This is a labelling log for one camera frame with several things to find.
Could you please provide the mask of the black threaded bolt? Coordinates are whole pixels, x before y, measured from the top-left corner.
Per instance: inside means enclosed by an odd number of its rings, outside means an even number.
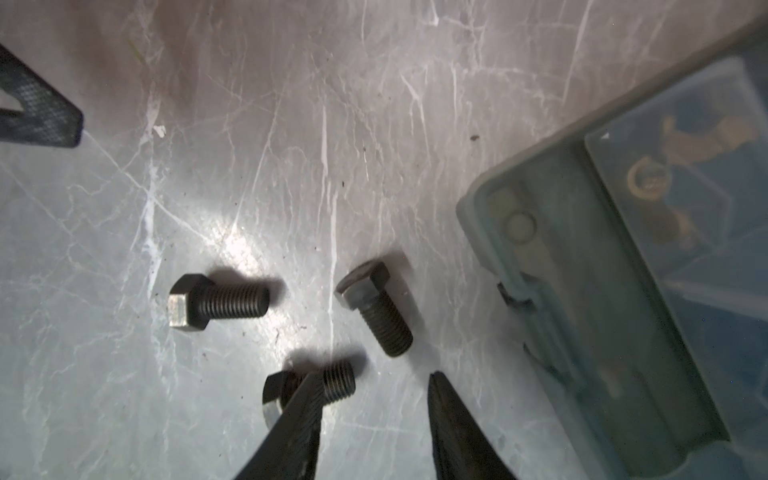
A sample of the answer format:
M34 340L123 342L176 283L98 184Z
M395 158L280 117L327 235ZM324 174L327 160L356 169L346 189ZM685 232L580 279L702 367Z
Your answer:
M181 331L203 331L211 320L263 317L270 301L269 289L259 284L219 285L203 274L185 274L170 289L168 324Z

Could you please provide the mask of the large black hex bolt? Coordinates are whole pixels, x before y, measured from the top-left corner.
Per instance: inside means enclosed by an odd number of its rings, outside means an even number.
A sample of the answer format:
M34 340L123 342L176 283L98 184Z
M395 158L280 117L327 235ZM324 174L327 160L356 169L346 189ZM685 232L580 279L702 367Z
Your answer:
M383 261L370 260L339 281L335 296L346 309L360 313L385 354L395 358L409 350L413 335L386 290L390 278Z

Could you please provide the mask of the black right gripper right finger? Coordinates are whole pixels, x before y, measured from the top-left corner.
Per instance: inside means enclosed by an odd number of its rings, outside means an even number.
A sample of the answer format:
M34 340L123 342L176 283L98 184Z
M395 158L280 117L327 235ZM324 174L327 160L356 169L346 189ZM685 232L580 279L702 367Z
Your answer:
M429 378L428 415L437 479L516 479L441 371Z

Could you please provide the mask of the clear grey compartment organizer box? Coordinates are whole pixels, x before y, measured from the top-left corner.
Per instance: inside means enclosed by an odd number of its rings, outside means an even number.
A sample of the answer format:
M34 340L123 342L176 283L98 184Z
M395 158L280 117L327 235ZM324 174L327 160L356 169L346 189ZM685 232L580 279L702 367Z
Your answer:
M661 151L726 115L756 141ZM650 156L697 243L657 244L626 186ZM767 475L767 21L759 18L486 171L456 207L592 479Z

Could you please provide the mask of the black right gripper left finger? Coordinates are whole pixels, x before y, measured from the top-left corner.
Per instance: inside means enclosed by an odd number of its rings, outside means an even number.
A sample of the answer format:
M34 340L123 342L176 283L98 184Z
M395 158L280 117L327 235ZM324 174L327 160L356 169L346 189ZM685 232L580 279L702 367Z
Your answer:
M269 430L238 479L313 479L318 462L323 402L308 385Z

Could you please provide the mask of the brass wing nut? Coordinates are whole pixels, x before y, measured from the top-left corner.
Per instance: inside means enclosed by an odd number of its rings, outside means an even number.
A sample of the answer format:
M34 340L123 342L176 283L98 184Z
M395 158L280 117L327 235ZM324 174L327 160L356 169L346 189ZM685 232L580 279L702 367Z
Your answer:
M671 168L650 156L637 160L626 173L626 186L639 217L657 244L675 242L683 250L697 243L689 216L666 203L672 186Z
M756 141L760 132L747 117L726 115L708 131L688 133L674 125L674 119L665 122L665 136L661 151L674 165L692 166L732 152L745 143Z

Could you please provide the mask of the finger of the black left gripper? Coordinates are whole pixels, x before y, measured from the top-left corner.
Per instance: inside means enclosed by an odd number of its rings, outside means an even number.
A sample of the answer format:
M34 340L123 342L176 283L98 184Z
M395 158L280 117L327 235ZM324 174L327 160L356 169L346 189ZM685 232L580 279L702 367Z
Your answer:
M81 110L1 46L1 90L17 100L20 110L1 109L3 142L76 148L81 141Z

